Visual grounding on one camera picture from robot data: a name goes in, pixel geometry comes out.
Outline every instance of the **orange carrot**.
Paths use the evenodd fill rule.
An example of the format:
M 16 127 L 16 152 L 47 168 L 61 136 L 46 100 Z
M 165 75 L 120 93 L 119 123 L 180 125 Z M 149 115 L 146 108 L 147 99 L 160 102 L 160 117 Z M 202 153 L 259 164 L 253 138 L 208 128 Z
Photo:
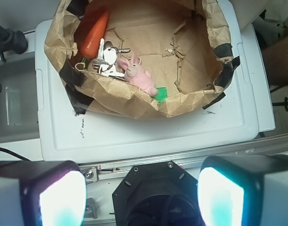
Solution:
M 106 10 L 97 20 L 97 22 L 85 38 L 80 49 L 84 57 L 92 59 L 98 54 L 100 40 L 101 38 L 103 38 L 104 31 L 106 29 L 108 14 L 109 12 Z

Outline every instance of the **screw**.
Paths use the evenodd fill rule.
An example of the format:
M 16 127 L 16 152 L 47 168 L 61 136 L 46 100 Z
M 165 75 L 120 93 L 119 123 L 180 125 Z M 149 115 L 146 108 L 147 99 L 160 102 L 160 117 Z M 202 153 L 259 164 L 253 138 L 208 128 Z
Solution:
M 171 162 L 171 161 L 168 162 L 168 167 L 169 167 L 169 168 L 173 168 L 173 162 Z
M 88 171 L 86 171 L 86 172 L 84 173 L 84 176 L 85 176 L 87 179 L 93 178 L 93 175 L 94 175 L 94 173 L 93 173 L 93 171 L 92 171 L 91 169 L 89 169 Z

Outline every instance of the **pink bunny toy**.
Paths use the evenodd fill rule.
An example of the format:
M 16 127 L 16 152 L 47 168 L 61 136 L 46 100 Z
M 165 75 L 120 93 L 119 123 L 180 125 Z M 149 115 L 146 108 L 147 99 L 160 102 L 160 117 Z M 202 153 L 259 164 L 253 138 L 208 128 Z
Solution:
M 151 79 L 151 73 L 145 71 L 143 66 L 139 64 L 138 56 L 135 53 L 133 53 L 131 57 L 131 64 L 123 58 L 118 58 L 116 62 L 125 70 L 126 82 L 138 86 L 151 97 L 155 97 L 158 94 L 158 90 L 155 88 L 155 84 Z

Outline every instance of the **silver key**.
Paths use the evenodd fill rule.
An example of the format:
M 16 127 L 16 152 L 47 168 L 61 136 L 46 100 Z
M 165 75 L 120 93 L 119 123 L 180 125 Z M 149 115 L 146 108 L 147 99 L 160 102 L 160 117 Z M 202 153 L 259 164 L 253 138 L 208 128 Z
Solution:
M 112 47 L 116 50 L 117 53 L 129 53 L 131 51 L 130 48 L 117 48 L 117 47 Z

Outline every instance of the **black handle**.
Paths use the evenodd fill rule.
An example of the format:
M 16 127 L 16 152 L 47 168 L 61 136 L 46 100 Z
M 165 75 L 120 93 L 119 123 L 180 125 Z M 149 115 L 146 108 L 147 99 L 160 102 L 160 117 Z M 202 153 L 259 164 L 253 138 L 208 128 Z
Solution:
M 5 41 L 9 38 L 10 33 L 4 29 L 2 26 L 0 26 L 0 40 Z

